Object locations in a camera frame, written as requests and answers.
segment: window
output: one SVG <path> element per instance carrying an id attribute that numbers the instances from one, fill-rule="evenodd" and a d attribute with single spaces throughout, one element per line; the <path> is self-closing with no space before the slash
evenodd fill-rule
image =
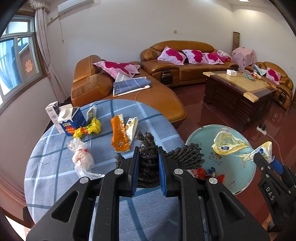
<path id="1" fill-rule="evenodd" d="M 43 75 L 34 18 L 14 16 L 0 38 L 0 104 Z"/>

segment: blue carton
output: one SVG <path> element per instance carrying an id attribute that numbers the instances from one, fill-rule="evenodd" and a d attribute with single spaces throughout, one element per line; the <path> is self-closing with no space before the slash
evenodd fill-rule
<path id="1" fill-rule="evenodd" d="M 58 123 L 67 136 L 73 136 L 78 128 L 86 126 L 86 120 L 79 107 L 68 104 L 59 107 L 59 111 Z"/>

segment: pink pillow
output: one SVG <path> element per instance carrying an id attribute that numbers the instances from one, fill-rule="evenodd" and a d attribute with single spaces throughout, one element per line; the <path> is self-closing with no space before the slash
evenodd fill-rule
<path id="1" fill-rule="evenodd" d="M 171 49 L 168 46 L 165 47 L 161 55 L 157 58 L 157 60 L 168 61 L 175 65 L 184 65 L 184 61 L 186 56 L 177 50 Z"/>
<path id="2" fill-rule="evenodd" d="M 281 79 L 281 74 L 279 72 L 276 72 L 275 70 L 267 67 L 267 74 L 266 78 L 269 80 L 275 82 L 277 85 L 279 85 L 279 80 Z"/>
<path id="3" fill-rule="evenodd" d="M 224 64 L 217 56 L 212 53 L 203 53 L 208 64 Z"/>
<path id="4" fill-rule="evenodd" d="M 188 58 L 190 64 L 207 64 L 207 60 L 203 56 L 202 52 L 199 50 L 182 50 Z"/>
<path id="5" fill-rule="evenodd" d="M 228 61 L 231 61 L 230 58 L 222 57 L 222 56 L 218 55 L 217 52 L 213 53 L 213 55 L 215 55 L 216 57 L 218 57 L 222 62 L 228 62 Z"/>
<path id="6" fill-rule="evenodd" d="M 126 75 L 127 77 L 134 77 L 135 74 L 139 74 L 138 69 L 140 65 L 135 65 L 131 63 L 115 63 L 110 61 L 100 61 L 94 63 L 95 66 L 102 68 L 110 74 L 114 79 L 116 79 L 118 73 Z"/>

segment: tissue box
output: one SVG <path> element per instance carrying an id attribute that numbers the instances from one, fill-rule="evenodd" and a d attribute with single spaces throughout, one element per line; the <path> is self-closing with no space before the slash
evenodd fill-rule
<path id="1" fill-rule="evenodd" d="M 237 72 L 231 69 L 228 69 L 226 73 L 230 76 L 237 76 Z"/>
<path id="2" fill-rule="evenodd" d="M 67 104 L 59 108 L 58 122 L 61 124 L 67 136 L 73 136 L 74 132 L 86 126 L 86 120 L 79 107 Z"/>
<path id="3" fill-rule="evenodd" d="M 59 116 L 59 102 L 55 101 L 55 102 L 50 103 L 48 106 L 46 106 L 45 110 L 46 110 L 48 116 L 50 117 L 50 119 L 52 120 L 53 124 L 55 125 L 55 127 L 59 131 L 59 133 L 65 134 L 64 129 L 57 121 L 58 116 Z"/>

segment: metal screw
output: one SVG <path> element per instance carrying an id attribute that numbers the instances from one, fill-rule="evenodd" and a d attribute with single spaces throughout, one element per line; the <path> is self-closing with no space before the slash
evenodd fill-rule
<path id="1" fill-rule="evenodd" d="M 183 174 L 183 170 L 180 169 L 180 168 L 177 168 L 177 169 L 174 170 L 174 173 L 177 174 L 177 175 L 181 175 L 181 174 Z"/>
<path id="2" fill-rule="evenodd" d="M 218 183 L 218 180 L 217 180 L 216 178 L 214 178 L 214 177 L 211 177 L 211 178 L 209 179 L 209 182 L 210 182 L 211 184 L 217 184 L 217 183 Z"/>
<path id="3" fill-rule="evenodd" d="M 81 184 L 88 183 L 88 181 L 89 181 L 89 179 L 88 179 L 87 177 L 82 177 L 82 178 L 80 178 L 80 180 L 79 180 L 79 182 L 80 182 Z"/>
<path id="4" fill-rule="evenodd" d="M 123 170 L 120 169 L 120 168 L 118 168 L 118 169 L 114 170 L 114 173 L 115 173 L 116 175 L 120 175 L 120 174 L 123 174 Z"/>

